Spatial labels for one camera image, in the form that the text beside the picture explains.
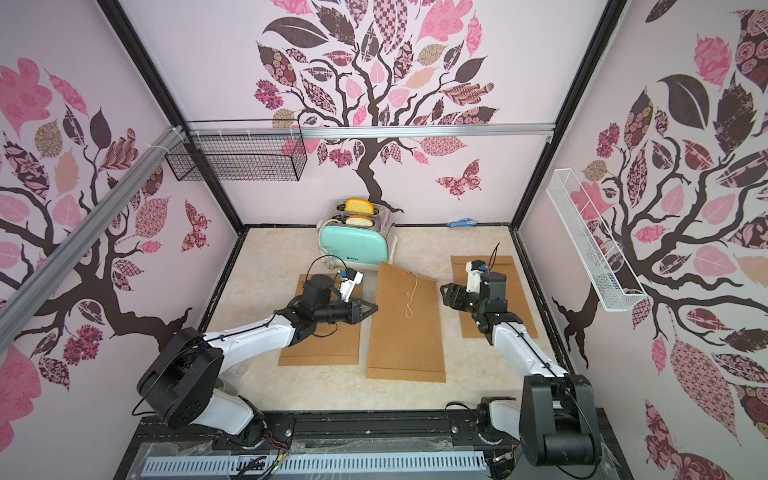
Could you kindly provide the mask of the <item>mint green toaster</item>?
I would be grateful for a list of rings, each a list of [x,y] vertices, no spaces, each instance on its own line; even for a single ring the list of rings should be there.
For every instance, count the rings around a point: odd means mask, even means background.
[[[374,220],[371,228],[348,226],[344,220],[353,215],[344,211],[343,200],[330,211],[328,218],[317,225],[318,247],[329,262],[338,257],[356,268],[377,270],[379,264],[392,263],[398,238],[393,213],[386,206],[372,203],[374,215],[363,215]]]

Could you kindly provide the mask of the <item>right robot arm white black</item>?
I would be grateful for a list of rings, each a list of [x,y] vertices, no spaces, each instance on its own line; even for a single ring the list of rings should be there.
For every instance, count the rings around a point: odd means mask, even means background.
[[[533,466],[597,468],[602,447],[592,386],[531,339],[519,316],[508,310],[506,280],[477,260],[467,264],[465,285],[440,287],[443,304],[468,313],[523,380],[520,400],[484,400],[483,428],[519,441]]]

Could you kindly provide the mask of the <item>aluminium rail wall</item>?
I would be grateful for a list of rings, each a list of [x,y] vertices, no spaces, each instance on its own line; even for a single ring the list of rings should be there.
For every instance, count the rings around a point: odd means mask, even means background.
[[[220,128],[190,130],[190,135],[192,137],[284,135],[289,138],[301,136],[304,139],[490,137],[515,135],[551,137],[554,134],[554,130],[555,125],[548,123],[491,123],[477,125]]]
[[[56,287],[79,263],[85,252],[106,231],[130,198],[163,162],[167,150],[182,140],[182,128],[166,131],[142,154],[107,194],[93,207],[78,227],[54,249],[43,265],[33,272],[1,310],[1,348],[6,349],[41,308]]]

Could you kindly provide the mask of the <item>aluminium rail back wall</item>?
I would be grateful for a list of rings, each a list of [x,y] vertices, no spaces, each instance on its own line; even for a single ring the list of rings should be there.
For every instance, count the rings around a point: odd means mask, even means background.
[[[554,130],[555,125],[548,123],[491,123],[477,125],[220,128],[190,130],[190,135],[192,137],[284,135],[289,138],[301,136],[304,139],[490,137],[515,135],[551,137],[554,134]]]

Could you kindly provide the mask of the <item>aluminium rail left wall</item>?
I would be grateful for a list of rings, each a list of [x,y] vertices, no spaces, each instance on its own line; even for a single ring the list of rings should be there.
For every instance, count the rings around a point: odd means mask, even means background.
[[[166,131],[142,154],[107,194],[93,207],[78,227],[54,249],[43,265],[33,272],[1,310],[1,348],[6,349],[41,308],[56,287],[79,263],[85,252],[106,231],[130,198],[163,162],[167,150],[182,140],[182,128]]]

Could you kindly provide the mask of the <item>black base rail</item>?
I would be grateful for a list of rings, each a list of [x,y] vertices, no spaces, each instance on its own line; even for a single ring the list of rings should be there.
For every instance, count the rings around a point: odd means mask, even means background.
[[[399,474],[325,474],[317,477],[267,472],[233,479],[629,479],[632,474],[605,413],[598,414],[603,457],[597,468],[536,467],[508,436],[481,437],[472,412],[461,406],[443,410],[329,411],[266,414],[266,440],[254,449],[240,448],[208,427],[172,430],[159,420],[143,419],[121,460],[115,478],[137,479],[138,468],[150,456],[185,457],[274,454],[283,460],[295,454],[397,452],[458,452],[483,454],[487,470]]]

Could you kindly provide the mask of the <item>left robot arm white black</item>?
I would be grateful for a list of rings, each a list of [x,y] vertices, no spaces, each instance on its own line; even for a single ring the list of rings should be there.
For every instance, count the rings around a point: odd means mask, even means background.
[[[217,386],[220,374],[270,351],[295,346],[320,324],[357,325],[378,311],[352,296],[363,274],[349,269],[340,285],[328,275],[305,279],[299,295],[266,319],[221,332],[184,328],[168,343],[137,383],[140,402],[172,429],[212,428],[234,445],[254,449],[267,437],[264,414],[250,401]]]

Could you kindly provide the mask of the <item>brown file bag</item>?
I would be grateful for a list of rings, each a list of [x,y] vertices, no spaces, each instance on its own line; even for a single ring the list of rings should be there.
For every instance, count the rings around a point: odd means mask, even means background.
[[[466,264],[473,260],[476,260],[475,256],[451,257],[453,281],[455,283],[460,285],[467,284],[468,272],[466,271]],[[499,256],[495,261],[493,271],[502,273],[506,276],[506,299],[508,301],[508,310],[515,313],[522,320],[522,323],[530,336],[537,339],[539,337],[538,330],[514,257],[511,255]],[[460,312],[459,322],[463,338],[480,339],[482,337],[482,334],[477,329],[475,321],[471,318],[469,313]]]
[[[313,334],[294,345],[283,348],[278,365],[281,367],[344,366],[359,363],[361,326],[341,320],[334,324],[321,321]]]
[[[366,377],[444,383],[437,282],[382,262],[375,303]]]

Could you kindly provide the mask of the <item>front bread slice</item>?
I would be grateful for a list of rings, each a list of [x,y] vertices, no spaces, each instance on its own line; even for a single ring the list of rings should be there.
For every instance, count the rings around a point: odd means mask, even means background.
[[[363,215],[349,216],[344,220],[344,223],[348,226],[359,228],[371,228],[375,224],[372,218]]]

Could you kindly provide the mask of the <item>blue object by back wall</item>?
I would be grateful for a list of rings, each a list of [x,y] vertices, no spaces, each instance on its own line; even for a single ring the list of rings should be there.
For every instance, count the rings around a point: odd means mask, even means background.
[[[446,224],[449,228],[471,228],[477,225],[477,222],[471,218],[463,218],[460,220],[448,222]]]

